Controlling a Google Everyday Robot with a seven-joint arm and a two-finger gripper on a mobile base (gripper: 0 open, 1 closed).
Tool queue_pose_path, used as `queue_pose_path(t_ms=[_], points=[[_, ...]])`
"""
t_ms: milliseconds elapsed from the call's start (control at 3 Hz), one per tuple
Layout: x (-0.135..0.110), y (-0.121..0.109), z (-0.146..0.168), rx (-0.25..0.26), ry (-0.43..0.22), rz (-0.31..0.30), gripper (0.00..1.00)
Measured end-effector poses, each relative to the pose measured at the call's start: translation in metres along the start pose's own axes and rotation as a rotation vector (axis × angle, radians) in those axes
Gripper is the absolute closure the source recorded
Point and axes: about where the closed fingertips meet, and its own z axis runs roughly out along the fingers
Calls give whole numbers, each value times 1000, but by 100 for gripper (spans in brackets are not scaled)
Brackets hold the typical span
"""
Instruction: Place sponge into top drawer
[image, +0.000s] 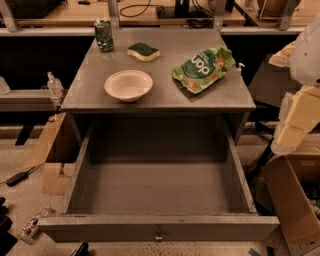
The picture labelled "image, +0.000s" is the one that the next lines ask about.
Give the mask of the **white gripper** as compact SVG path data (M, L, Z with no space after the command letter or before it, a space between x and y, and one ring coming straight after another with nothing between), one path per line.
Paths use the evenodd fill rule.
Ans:
M269 63L289 67L293 80L302 85L295 94L286 93L271 150L276 155L295 151L320 123L320 13L299 34L295 42L273 54Z

